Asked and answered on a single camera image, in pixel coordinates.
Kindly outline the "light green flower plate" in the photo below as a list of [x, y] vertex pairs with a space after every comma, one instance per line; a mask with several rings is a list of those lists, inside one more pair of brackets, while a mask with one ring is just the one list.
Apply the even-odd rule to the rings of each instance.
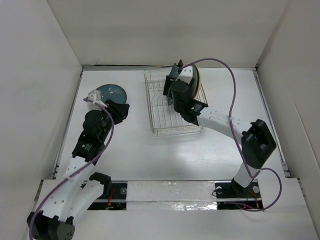
[[192, 84], [191, 84], [191, 88], [192, 88], [192, 98], [193, 98], [193, 94], [194, 94], [194, 90], [195, 90], [195, 86], [196, 86], [196, 80], [195, 80], [196, 74], [194, 73], [194, 65], [195, 65], [195, 64], [192, 65], [192, 79], [193, 79], [193, 82], [192, 82]]

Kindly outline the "dark teal round plate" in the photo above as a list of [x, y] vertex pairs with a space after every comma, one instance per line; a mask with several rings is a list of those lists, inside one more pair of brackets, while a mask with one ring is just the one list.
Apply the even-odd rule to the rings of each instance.
[[100, 97], [102, 102], [111, 100], [116, 104], [125, 104], [127, 102], [126, 91], [117, 84], [105, 84], [99, 86], [97, 91], [100, 91]]

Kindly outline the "dark teal oval plate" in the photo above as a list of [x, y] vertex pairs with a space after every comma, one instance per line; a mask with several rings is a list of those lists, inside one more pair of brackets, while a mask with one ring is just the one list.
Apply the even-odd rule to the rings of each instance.
[[167, 75], [165, 77], [165, 83], [164, 83], [164, 87], [163, 87], [163, 95], [166, 96], [167, 104], [169, 106], [173, 104], [173, 97], [172, 97], [172, 93], [170, 90], [170, 86], [178, 78], [178, 76], [181, 72], [179, 69], [180, 69], [179, 66], [175, 63], [172, 66], [169, 75]]

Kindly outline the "black square amber plate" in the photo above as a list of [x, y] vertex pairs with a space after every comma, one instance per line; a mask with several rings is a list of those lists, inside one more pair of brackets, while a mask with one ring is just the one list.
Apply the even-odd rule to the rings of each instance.
[[183, 69], [183, 65], [184, 65], [183, 61], [180, 59], [178, 64], [177, 64], [177, 68], [178, 68], [179, 71], [181, 71]]

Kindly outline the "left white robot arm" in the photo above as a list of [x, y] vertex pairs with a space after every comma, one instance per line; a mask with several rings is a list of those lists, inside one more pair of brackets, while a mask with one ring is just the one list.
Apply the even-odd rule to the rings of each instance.
[[84, 99], [95, 106], [84, 117], [63, 179], [40, 202], [27, 218], [31, 240], [70, 240], [75, 234], [75, 221], [97, 198], [112, 194], [111, 177], [94, 172], [94, 168], [109, 146], [115, 125], [125, 120], [129, 104]]

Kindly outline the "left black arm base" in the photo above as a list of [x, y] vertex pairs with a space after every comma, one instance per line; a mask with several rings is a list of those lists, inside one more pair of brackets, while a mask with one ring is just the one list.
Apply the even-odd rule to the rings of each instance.
[[112, 181], [109, 195], [98, 197], [88, 208], [88, 210], [117, 211], [127, 209], [127, 181]]

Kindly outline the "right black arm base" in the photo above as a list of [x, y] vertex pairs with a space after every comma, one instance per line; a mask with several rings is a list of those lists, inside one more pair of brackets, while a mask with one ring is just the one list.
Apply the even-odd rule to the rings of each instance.
[[255, 180], [240, 190], [233, 190], [230, 181], [215, 182], [211, 195], [216, 197], [218, 210], [259, 210], [264, 207], [259, 184]]

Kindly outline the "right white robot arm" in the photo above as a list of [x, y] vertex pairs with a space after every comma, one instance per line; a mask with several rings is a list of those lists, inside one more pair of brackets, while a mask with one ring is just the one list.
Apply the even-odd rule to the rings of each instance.
[[209, 128], [232, 138], [242, 157], [242, 164], [231, 181], [231, 191], [242, 197], [249, 191], [249, 185], [259, 174], [263, 165], [276, 149], [276, 142], [267, 124], [257, 119], [242, 121], [210, 108], [192, 97], [192, 88], [184, 81], [174, 81], [169, 90], [174, 110], [188, 123]]

